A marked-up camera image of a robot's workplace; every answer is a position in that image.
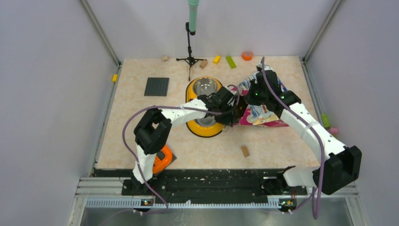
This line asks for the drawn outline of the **small dark grey plate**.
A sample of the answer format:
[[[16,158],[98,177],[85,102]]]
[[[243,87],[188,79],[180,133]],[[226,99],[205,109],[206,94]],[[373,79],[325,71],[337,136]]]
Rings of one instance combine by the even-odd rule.
[[[161,150],[160,152],[157,153],[154,166],[166,168],[175,160],[176,156],[173,154],[171,150]]]

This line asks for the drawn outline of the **orange tape roll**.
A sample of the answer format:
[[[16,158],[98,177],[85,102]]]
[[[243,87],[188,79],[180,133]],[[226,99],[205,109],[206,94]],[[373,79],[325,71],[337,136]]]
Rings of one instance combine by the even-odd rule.
[[[253,52],[245,51],[242,52],[241,57],[245,61],[251,61],[253,59]]]

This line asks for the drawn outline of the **clear plastic scoop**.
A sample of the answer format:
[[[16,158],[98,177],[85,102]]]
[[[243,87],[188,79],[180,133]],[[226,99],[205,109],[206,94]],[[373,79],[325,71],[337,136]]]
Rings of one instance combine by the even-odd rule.
[[[227,132],[230,128],[232,128],[232,125],[223,125],[222,132]]]

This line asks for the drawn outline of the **wooden block near tripod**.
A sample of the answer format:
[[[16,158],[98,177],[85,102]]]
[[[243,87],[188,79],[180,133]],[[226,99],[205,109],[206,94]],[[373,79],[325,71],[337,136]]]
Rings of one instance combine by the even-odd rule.
[[[208,65],[208,61],[207,60],[202,60],[199,67],[201,69],[205,69],[207,65]]]

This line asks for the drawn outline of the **pink blue pet food bag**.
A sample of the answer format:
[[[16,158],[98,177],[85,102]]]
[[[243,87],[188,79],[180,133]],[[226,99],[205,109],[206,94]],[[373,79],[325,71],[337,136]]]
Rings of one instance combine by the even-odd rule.
[[[238,86],[228,85],[227,88],[233,94],[241,94],[245,96],[250,87],[250,81],[256,79],[257,72],[248,76]],[[265,105],[256,106],[248,105],[243,117],[240,118],[238,125],[245,126],[261,126],[261,127],[286,127],[287,124],[280,120],[275,113],[269,111]]]

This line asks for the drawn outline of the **yellow double pet bowl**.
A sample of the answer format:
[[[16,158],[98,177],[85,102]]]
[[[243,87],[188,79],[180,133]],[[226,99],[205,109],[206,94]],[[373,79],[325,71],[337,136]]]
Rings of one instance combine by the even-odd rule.
[[[209,95],[216,93],[222,84],[219,80],[213,77],[198,77],[189,82],[185,91],[185,101],[194,101],[194,104],[190,104],[189,107],[204,109],[205,105],[197,100],[199,96],[208,97]],[[202,138],[211,138],[219,135],[222,132],[222,124],[217,123],[214,115],[208,115],[206,112],[195,111],[200,113],[200,118],[194,118],[194,120],[186,122],[188,130]]]

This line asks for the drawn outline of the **wooden block near bag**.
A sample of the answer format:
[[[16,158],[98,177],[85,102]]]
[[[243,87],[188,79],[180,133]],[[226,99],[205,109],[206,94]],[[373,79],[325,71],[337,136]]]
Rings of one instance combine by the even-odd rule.
[[[243,154],[244,157],[249,157],[250,156],[249,149],[248,149],[248,147],[246,145],[241,146],[240,149],[241,149],[242,154]]]

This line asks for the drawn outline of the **green microphone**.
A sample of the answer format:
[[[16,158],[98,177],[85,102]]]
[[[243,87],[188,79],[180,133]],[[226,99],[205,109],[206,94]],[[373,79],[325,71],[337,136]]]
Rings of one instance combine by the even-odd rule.
[[[199,2],[200,2],[199,0],[188,0],[188,6],[189,6],[188,31],[190,35],[196,34]]]

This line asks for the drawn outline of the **yellow block on frame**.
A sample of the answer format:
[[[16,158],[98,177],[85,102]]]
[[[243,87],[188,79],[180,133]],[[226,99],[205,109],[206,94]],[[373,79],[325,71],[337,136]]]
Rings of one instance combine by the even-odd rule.
[[[115,83],[117,81],[117,79],[118,79],[118,75],[114,74],[112,77],[112,82]]]

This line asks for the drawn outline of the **black tripod stand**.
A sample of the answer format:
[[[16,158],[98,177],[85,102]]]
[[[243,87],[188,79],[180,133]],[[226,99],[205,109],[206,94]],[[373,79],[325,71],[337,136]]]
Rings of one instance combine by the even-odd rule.
[[[188,81],[191,81],[191,69],[192,67],[200,61],[205,61],[205,59],[199,59],[195,58],[192,56],[192,47],[191,47],[191,31],[190,31],[190,23],[186,22],[185,23],[185,29],[187,33],[187,52],[188,52],[188,57],[186,58],[176,58],[176,61],[185,61],[189,65],[189,72],[188,72]]]

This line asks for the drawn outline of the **green lego brick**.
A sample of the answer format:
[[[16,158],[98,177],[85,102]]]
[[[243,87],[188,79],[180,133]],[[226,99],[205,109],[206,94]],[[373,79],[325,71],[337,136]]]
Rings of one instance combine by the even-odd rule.
[[[235,62],[234,62],[234,60],[233,60],[233,58],[232,58],[231,56],[226,56],[225,59],[226,59],[228,65],[229,65],[229,67],[230,67],[231,69],[234,69],[234,68],[237,67],[236,64],[235,64]]]

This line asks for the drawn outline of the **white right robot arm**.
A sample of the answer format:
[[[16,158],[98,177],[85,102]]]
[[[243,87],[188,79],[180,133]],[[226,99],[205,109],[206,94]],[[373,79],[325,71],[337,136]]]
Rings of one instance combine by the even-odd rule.
[[[361,150],[331,135],[293,91],[282,90],[273,70],[252,74],[244,98],[249,105],[266,106],[298,134],[319,161],[319,167],[286,170],[283,177],[288,186],[317,187],[331,195],[359,178]]]

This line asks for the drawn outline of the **dark grey lego baseplate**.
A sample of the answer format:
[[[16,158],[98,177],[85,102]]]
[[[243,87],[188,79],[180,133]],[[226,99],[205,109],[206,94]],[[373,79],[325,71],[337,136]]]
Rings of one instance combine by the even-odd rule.
[[[144,96],[166,97],[168,93],[169,78],[150,77],[147,79]]]

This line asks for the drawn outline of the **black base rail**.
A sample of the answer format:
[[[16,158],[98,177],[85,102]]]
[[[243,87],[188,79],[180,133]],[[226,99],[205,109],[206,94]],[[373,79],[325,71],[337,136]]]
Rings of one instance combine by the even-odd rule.
[[[123,182],[122,195],[158,193],[167,203],[267,203],[272,195],[307,195],[304,187],[289,187],[282,169],[166,169],[149,180],[150,187],[133,179]]]

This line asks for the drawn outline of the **yellow toy block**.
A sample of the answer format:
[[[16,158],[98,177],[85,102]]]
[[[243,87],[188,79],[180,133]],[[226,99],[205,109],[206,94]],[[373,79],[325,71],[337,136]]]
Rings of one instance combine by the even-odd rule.
[[[217,65],[220,62],[220,60],[221,60],[221,56],[220,55],[216,55],[214,57],[214,59],[213,59],[213,63]]]

